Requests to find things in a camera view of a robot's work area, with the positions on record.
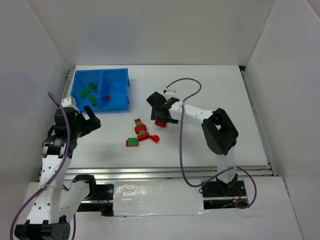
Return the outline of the red 2x4 lego brick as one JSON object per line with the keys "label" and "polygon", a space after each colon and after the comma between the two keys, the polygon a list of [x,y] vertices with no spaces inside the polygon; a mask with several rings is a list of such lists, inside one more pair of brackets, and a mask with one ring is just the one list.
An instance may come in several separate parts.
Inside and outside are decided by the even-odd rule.
{"label": "red 2x4 lego brick", "polygon": [[165,121],[161,121],[158,119],[154,122],[154,124],[160,128],[165,128],[167,126],[167,123]]}

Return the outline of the dark green 2x2 lego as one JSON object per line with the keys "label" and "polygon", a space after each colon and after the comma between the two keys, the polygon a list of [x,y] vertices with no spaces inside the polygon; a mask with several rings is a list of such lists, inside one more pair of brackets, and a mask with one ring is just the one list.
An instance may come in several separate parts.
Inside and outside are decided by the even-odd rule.
{"label": "dark green 2x2 lego", "polygon": [[94,91],[97,91],[98,90],[98,84],[95,84],[95,83],[90,83],[88,85],[88,87],[91,89],[91,90],[94,90]]}

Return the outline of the green 2x2 lego brick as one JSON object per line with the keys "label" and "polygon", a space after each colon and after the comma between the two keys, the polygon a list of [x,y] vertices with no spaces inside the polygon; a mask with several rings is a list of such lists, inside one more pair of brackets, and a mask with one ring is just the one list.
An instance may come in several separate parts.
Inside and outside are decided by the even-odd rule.
{"label": "green 2x2 lego brick", "polygon": [[92,103],[91,103],[91,105],[93,106],[93,107],[96,107],[98,104],[97,104],[97,101],[93,101]]}

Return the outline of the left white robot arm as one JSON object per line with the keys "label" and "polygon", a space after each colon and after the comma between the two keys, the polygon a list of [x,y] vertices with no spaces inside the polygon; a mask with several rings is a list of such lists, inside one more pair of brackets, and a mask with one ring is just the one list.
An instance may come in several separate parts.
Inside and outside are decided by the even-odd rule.
{"label": "left white robot arm", "polygon": [[19,240],[67,240],[73,234],[71,221],[85,198],[97,194],[95,177],[78,174],[66,193],[63,185],[77,147],[78,138],[101,127],[89,105],[84,106],[85,119],[77,108],[67,106],[56,110],[54,125],[42,144],[42,173],[39,188],[23,204],[33,203],[23,224],[11,227],[12,238]]}

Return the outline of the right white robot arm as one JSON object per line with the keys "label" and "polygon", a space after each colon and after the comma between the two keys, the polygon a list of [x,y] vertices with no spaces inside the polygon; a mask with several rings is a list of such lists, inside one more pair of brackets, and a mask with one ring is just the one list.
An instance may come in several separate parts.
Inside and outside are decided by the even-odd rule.
{"label": "right white robot arm", "polygon": [[[179,129],[179,164],[182,177],[190,187],[202,187],[216,179],[218,189],[228,193],[238,180],[235,169],[234,149],[239,136],[226,111],[222,108],[205,110],[175,97],[166,99],[157,91],[146,101],[151,106],[151,119],[163,123],[180,124]],[[208,148],[216,155],[218,173],[198,185],[191,184],[183,166],[183,124],[188,123],[202,130]]]}

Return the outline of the red green stacked lego tower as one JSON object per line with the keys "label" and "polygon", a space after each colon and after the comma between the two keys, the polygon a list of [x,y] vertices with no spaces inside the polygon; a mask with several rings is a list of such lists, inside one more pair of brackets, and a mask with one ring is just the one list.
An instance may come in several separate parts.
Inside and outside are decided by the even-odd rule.
{"label": "red green stacked lego tower", "polygon": [[134,131],[137,135],[140,135],[141,132],[145,133],[147,131],[147,126],[143,124],[140,118],[135,119],[134,123],[135,123]]}

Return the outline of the red lego brick under tower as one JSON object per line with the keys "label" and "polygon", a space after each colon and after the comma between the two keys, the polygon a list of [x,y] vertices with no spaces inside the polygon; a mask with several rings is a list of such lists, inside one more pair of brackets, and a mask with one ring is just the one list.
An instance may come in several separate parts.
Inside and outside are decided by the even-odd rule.
{"label": "red lego brick under tower", "polygon": [[138,139],[139,142],[143,141],[143,140],[146,140],[146,139],[149,139],[149,138],[150,138],[150,134],[148,132],[145,132],[143,134],[139,134],[137,136],[137,139]]}

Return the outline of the red half-round lego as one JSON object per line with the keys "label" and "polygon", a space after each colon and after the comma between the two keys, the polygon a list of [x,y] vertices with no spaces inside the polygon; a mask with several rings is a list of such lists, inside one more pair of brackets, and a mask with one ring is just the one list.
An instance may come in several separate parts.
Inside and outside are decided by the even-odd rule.
{"label": "red half-round lego", "polygon": [[158,143],[160,141],[160,137],[158,135],[151,135],[149,137],[154,143]]}

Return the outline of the blue two-compartment bin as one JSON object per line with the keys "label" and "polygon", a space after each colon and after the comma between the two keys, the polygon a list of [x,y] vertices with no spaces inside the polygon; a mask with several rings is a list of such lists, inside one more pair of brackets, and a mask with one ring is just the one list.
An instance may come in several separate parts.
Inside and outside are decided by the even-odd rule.
{"label": "blue two-compartment bin", "polygon": [[[89,88],[90,83],[98,84],[97,91]],[[84,112],[83,107],[86,105],[94,113],[126,112],[129,110],[129,86],[126,68],[77,70],[70,95],[75,98],[76,106],[81,112]],[[90,89],[90,93],[82,98],[81,93],[86,88]],[[96,100],[89,100],[90,95],[95,95]],[[97,106],[92,106],[93,101],[97,101]]]}

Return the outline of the green on red lego stack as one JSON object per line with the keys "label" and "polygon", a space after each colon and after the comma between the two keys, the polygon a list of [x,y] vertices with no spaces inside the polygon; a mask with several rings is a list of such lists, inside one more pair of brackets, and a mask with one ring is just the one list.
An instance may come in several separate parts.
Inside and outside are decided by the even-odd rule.
{"label": "green on red lego stack", "polygon": [[129,137],[126,140],[126,147],[137,147],[139,145],[139,140],[137,137]]}

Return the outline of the white foil-covered panel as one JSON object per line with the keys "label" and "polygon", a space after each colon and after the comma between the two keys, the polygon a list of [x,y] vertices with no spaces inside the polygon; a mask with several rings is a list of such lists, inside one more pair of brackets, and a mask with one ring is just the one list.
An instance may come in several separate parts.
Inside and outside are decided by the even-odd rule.
{"label": "white foil-covered panel", "polygon": [[184,216],[204,212],[198,188],[183,180],[117,181],[113,214],[123,217]]}

